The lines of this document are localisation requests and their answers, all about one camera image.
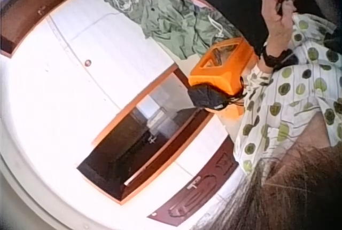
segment wrist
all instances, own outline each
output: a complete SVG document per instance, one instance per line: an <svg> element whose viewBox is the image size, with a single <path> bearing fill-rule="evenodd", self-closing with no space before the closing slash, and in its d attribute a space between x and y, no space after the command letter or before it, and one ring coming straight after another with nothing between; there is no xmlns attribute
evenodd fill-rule
<svg viewBox="0 0 342 230"><path fill-rule="evenodd" d="M272 57L278 58L283 51L286 50L284 46L279 45L277 42L274 42L272 39L269 39L266 45L266 53L271 55Z"/></svg>

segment crumpled clothing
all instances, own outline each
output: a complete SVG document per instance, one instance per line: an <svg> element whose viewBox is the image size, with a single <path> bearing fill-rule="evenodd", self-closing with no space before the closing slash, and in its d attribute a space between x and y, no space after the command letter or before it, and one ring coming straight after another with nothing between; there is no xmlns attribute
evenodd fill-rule
<svg viewBox="0 0 342 230"><path fill-rule="evenodd" d="M218 11L190 0L104 0L140 24L146 38L169 48L180 59L202 56L211 45L240 36Z"/></svg>

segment white shirt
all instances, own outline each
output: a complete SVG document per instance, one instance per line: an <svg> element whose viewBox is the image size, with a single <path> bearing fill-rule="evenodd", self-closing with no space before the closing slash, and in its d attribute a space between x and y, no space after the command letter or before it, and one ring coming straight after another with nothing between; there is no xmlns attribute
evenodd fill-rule
<svg viewBox="0 0 342 230"><path fill-rule="evenodd" d="M319 17L294 14L289 44L298 65L265 74L255 66L247 77L245 113L234 156L246 173L261 158L280 160L321 111L331 146L342 140L341 54L324 47L336 26Z"/></svg>

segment orange trim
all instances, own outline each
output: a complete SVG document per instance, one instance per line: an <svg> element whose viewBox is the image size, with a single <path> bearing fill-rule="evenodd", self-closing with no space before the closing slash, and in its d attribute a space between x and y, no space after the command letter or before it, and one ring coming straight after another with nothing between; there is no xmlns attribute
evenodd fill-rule
<svg viewBox="0 0 342 230"><path fill-rule="evenodd" d="M122 119L128 115L133 108L146 97L152 90L154 90L162 81L164 81L170 74L178 69L176 64L171 65L161 75L151 82L142 92L140 92L127 106L125 106L111 122L100 132L100 134L94 139L92 145L96 147L100 142L113 130L115 126L119 124Z"/></svg>
<svg viewBox="0 0 342 230"><path fill-rule="evenodd" d="M135 179L137 176L139 176L146 168L148 165L150 165L174 140L178 135L188 126L188 124L193 120L197 112L193 113L189 119L187 119L186 122L182 125L182 127L177 130L173 136L166 142L166 144L159 149L137 172L133 174L131 177L132 179Z"/></svg>
<svg viewBox="0 0 342 230"><path fill-rule="evenodd" d="M194 139L199 135L199 133L203 130L203 128L207 125L207 123L211 120L214 114L209 113L207 117L201 122L201 124L196 128L196 130L191 134L191 136L183 143L183 145L163 164L158 170L156 170L152 176L150 176L145 182L139 185L134 191L128 194L120 204L125 204L130 199L132 199L135 195L141 192L146 186L148 186L151 182L153 182L164 170L166 170L176 159L185 151L185 149L194 141Z"/></svg>
<svg viewBox="0 0 342 230"><path fill-rule="evenodd" d="M82 175L82 178L89 183L92 187L94 187L96 190L98 190L100 193L104 194L107 198L111 199L112 201L122 205L122 203L115 199L113 196L107 194L105 191L103 191L101 188L99 188L97 185L95 185L93 182L91 182L88 178L86 178L82 173L80 173Z"/></svg>

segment wooden door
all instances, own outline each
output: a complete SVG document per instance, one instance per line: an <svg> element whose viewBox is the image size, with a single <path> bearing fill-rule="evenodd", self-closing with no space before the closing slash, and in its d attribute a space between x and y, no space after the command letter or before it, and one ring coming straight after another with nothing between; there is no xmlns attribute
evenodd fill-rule
<svg viewBox="0 0 342 230"><path fill-rule="evenodd" d="M148 218L179 226L215 195L237 168L228 136L201 171Z"/></svg>

